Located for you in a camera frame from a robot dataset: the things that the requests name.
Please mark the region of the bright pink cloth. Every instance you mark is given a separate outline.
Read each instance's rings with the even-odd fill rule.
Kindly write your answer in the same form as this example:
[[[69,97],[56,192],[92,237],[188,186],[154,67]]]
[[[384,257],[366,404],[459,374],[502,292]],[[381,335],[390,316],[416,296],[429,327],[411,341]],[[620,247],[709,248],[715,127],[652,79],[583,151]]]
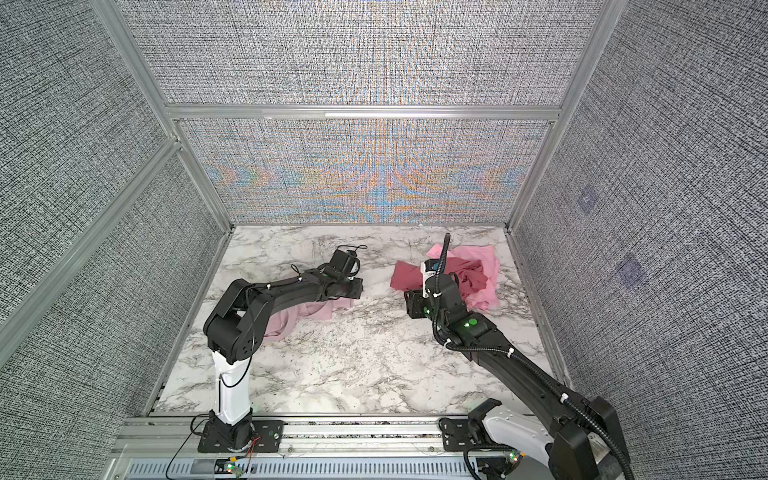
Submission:
[[[465,260],[480,260],[485,275],[488,277],[487,287],[479,293],[475,293],[463,299],[471,310],[490,311],[500,306],[497,297],[498,276],[500,273],[500,261],[495,255],[491,245],[473,246],[465,245],[451,247],[447,258],[461,258]]]

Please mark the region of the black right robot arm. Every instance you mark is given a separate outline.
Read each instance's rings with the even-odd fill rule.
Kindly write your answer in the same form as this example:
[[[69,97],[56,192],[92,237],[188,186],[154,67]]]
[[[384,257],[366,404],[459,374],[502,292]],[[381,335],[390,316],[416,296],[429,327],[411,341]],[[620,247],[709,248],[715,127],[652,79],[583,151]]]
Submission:
[[[577,393],[536,365],[481,313],[469,310],[448,275],[427,279],[404,294],[406,311],[428,319],[443,348],[458,352],[496,377],[541,422],[545,434],[515,432],[502,404],[488,399],[468,415],[478,450],[514,449],[544,463],[556,479],[632,479],[635,474],[616,409],[605,399]]]

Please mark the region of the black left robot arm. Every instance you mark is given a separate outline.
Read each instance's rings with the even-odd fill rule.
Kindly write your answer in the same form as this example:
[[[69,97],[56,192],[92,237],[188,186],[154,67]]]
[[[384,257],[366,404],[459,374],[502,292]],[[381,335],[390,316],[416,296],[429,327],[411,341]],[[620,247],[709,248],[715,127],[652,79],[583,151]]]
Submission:
[[[360,245],[336,247],[330,261],[291,278],[251,283],[233,281],[208,316],[203,333],[215,367],[215,407],[200,433],[201,453],[239,453],[256,439],[249,394],[254,353],[263,344],[269,319],[291,307],[339,299],[358,300]]]

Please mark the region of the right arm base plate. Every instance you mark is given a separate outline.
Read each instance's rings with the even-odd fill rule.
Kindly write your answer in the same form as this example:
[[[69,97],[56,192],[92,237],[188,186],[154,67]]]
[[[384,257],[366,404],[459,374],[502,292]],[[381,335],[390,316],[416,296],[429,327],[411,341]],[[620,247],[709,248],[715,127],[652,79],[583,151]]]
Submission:
[[[443,449],[447,452],[510,451],[515,447],[490,438],[480,421],[467,417],[441,417],[437,421]]]

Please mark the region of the dark magenta cloth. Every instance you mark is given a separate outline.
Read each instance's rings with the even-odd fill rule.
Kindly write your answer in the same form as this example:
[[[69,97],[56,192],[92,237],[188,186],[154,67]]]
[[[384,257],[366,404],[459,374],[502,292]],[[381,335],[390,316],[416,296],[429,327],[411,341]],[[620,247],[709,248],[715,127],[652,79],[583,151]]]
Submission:
[[[463,299],[479,293],[488,284],[480,260],[448,258],[446,272],[458,280],[459,291]],[[419,265],[397,261],[390,280],[390,287],[397,291],[408,291],[422,287],[422,273]]]

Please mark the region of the pale mauve cloth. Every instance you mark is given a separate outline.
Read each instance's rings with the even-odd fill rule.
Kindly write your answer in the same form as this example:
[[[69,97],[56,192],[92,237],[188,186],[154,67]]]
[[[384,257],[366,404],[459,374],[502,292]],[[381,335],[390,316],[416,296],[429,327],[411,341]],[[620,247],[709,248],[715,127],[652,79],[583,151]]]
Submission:
[[[337,299],[322,302],[302,303],[279,312],[274,312],[268,320],[264,334],[265,343],[274,343],[285,339],[301,321],[329,321],[336,310],[349,310],[354,306],[353,299]]]

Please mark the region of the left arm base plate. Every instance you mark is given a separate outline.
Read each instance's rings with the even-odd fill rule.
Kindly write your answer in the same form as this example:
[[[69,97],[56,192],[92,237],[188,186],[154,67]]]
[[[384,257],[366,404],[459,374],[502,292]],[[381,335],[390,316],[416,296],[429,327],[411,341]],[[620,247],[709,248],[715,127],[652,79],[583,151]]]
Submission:
[[[198,453],[277,453],[285,423],[280,420],[244,418],[235,425],[225,424],[213,416],[204,426],[197,446]]]

